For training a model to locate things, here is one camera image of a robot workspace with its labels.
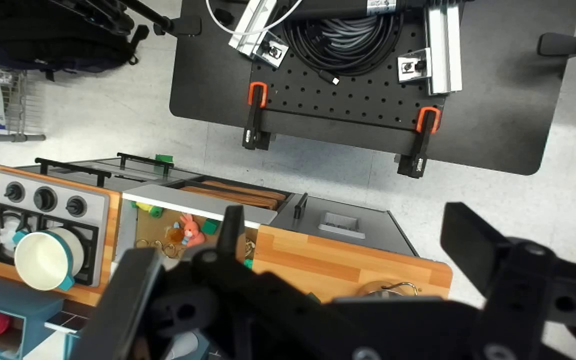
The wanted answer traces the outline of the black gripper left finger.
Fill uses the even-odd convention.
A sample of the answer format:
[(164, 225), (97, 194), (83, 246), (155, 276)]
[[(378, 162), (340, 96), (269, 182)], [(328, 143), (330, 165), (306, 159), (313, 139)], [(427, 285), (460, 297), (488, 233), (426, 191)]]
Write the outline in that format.
[(161, 263), (153, 249), (120, 258), (106, 292), (74, 348), (74, 360), (127, 360)]

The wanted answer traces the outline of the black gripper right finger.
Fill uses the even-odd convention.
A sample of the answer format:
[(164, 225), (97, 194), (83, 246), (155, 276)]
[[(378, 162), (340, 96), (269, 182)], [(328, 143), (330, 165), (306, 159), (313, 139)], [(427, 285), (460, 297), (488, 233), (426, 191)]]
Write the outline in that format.
[(486, 298), (501, 307), (507, 291), (507, 257), (513, 244), (463, 202), (444, 206), (440, 246)]

